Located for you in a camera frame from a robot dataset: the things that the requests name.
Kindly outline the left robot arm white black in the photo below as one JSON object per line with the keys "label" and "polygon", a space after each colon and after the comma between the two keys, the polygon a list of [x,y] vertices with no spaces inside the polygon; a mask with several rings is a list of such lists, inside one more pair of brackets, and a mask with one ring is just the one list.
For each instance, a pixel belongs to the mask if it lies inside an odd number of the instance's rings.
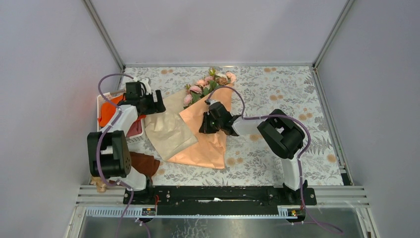
{"label": "left robot arm white black", "polygon": [[154,191],[147,186],[147,176],[132,167],[127,136],[132,125],[145,115],[165,111],[161,92],[153,91],[148,78],[126,83],[119,102],[108,93],[101,95],[115,111],[110,120],[97,132],[87,136],[90,173],[104,182],[114,181],[130,191],[143,204],[152,201]]}

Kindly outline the pink fake flower bouquet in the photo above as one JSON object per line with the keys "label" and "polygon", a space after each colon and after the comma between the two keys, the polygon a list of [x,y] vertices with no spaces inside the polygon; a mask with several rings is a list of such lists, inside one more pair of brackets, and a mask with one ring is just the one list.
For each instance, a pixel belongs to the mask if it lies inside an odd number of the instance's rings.
{"label": "pink fake flower bouquet", "polygon": [[183,108],[188,108],[221,86],[233,85],[236,80],[236,75],[230,71],[219,72],[214,67],[210,68],[207,76],[199,79],[195,84],[185,85],[186,96]]}

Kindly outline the beige kraft wrapping paper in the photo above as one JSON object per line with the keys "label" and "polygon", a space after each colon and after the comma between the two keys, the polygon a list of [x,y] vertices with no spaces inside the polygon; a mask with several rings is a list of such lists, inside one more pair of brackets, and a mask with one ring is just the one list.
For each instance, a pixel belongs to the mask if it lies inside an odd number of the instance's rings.
{"label": "beige kraft wrapping paper", "polygon": [[224,169],[227,136],[222,132],[200,133],[205,99],[183,108],[187,93],[180,90],[164,98],[165,112],[145,118],[146,136],[166,162]]}

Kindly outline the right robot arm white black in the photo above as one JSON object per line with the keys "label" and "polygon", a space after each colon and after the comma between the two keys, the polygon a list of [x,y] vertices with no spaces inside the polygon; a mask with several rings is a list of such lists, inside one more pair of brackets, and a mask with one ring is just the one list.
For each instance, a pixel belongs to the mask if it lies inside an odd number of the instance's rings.
{"label": "right robot arm white black", "polygon": [[272,152],[280,158],[284,171],[284,198],[290,204],[297,204],[304,197],[305,181],[295,154],[302,149],[305,134],[303,130],[282,110],[275,109],[269,115],[245,118],[232,115],[216,100],[207,100],[208,110],[203,113],[199,133],[214,134],[222,131],[227,136],[261,135]]}

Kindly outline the tan satin ribbon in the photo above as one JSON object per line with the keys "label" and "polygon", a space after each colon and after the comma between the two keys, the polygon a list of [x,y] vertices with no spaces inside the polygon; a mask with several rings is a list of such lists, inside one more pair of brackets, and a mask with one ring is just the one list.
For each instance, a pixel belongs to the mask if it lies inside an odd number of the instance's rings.
{"label": "tan satin ribbon", "polygon": [[91,177],[90,184],[96,187],[98,193],[104,193],[107,191],[107,185],[100,177]]}

